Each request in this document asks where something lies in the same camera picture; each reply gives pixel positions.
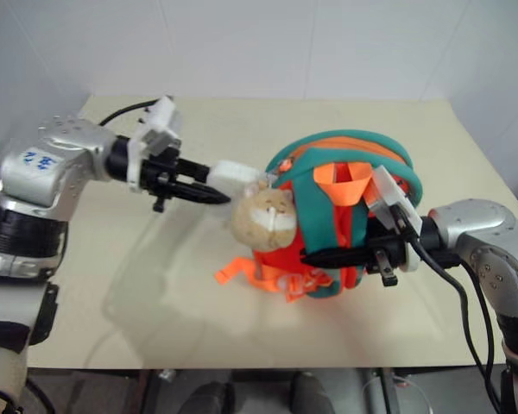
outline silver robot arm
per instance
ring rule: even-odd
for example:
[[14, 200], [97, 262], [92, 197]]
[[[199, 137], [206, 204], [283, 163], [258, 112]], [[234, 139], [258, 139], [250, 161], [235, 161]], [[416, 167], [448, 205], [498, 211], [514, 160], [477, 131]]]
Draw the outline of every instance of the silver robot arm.
[[518, 413], [518, 221], [506, 207], [464, 200], [431, 210], [444, 248], [477, 275], [497, 314], [508, 369], [502, 375], [502, 412]]
[[58, 247], [86, 183], [111, 179], [105, 161], [117, 140], [75, 118], [55, 118], [39, 133], [0, 170], [0, 412], [4, 400], [17, 407], [27, 346], [52, 328], [58, 288], [47, 279], [60, 265]]
[[[55, 117], [40, 140], [0, 169], [0, 413], [15, 412], [27, 374], [27, 347], [54, 322], [58, 287], [48, 282], [65, 253], [67, 225], [90, 180], [117, 179], [157, 197], [204, 204], [230, 201], [205, 183], [209, 168], [179, 157], [169, 98], [148, 108], [131, 140], [83, 119]], [[194, 179], [180, 182], [178, 175]]]
[[407, 241], [411, 238], [440, 267], [454, 267], [462, 261], [476, 275], [504, 338], [508, 369], [502, 374], [501, 412], [518, 413], [518, 221], [506, 207], [475, 199], [438, 207], [427, 217], [419, 217], [408, 200], [394, 197], [402, 191], [392, 190], [391, 185], [376, 185], [380, 196], [375, 208], [370, 206], [376, 218], [369, 220], [363, 247], [327, 249], [308, 254], [302, 261], [325, 268], [363, 266], [367, 273], [380, 273], [385, 286], [397, 284], [392, 269], [410, 271], [409, 264], [418, 260], [410, 254]]

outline white wall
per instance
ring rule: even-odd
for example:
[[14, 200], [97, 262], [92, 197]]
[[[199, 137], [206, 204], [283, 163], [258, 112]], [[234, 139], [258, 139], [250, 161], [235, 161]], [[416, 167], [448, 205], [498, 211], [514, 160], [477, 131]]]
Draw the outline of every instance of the white wall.
[[11, 140], [34, 139], [41, 120], [80, 108], [85, 87], [64, 87], [62, 75], [49, 70], [39, 46], [0, 0], [0, 153]]
[[64, 97], [448, 97], [518, 195], [518, 0], [0, 2]]

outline floor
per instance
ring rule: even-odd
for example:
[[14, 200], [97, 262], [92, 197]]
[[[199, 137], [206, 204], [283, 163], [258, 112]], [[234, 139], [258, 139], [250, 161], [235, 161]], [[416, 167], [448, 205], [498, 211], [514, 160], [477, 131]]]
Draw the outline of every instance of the floor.
[[[496, 367], [494, 382], [503, 367]], [[323, 383], [337, 414], [385, 413], [380, 382], [368, 369], [311, 369]], [[67, 370], [37, 370], [31, 378], [50, 397], [59, 414], [136, 414], [138, 380], [104, 373]], [[176, 414], [198, 386], [209, 381], [226, 381], [230, 370], [186, 370], [168, 382], [153, 376], [143, 414]], [[491, 413], [479, 373], [473, 367], [454, 368], [407, 377], [426, 394], [433, 413]], [[288, 414], [286, 381], [256, 382], [238, 378], [237, 408], [241, 414]], [[428, 413], [426, 401], [414, 386], [397, 387], [402, 413]], [[24, 392], [22, 405], [27, 414], [44, 414], [34, 398]]]

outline table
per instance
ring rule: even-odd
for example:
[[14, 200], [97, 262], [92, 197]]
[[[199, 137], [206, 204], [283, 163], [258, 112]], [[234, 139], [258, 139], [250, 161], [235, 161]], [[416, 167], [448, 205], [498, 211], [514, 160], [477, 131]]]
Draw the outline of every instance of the table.
[[[82, 115], [98, 122], [146, 97], [91, 97]], [[182, 155], [262, 168], [289, 142], [328, 129], [389, 135], [411, 154], [425, 196], [421, 214], [461, 198], [490, 198], [518, 217], [518, 202], [446, 101], [177, 99]], [[110, 128], [131, 135], [135, 112]], [[32, 367], [419, 367], [473, 364], [456, 292], [427, 267], [384, 288], [379, 275], [337, 298], [258, 291], [244, 277], [220, 286], [213, 274], [238, 255], [224, 223], [202, 205], [153, 198], [122, 183], [90, 183], [71, 223], [52, 335], [31, 347]], [[452, 273], [471, 301], [472, 335], [485, 355], [481, 312], [468, 277]], [[500, 330], [496, 327], [497, 362]]]

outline cat face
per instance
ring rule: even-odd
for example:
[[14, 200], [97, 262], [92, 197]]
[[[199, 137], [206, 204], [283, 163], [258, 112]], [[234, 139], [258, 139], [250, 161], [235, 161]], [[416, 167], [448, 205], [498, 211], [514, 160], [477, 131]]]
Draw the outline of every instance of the cat face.
[[259, 252], [286, 248], [297, 232], [292, 192], [252, 185], [232, 214], [232, 234]]

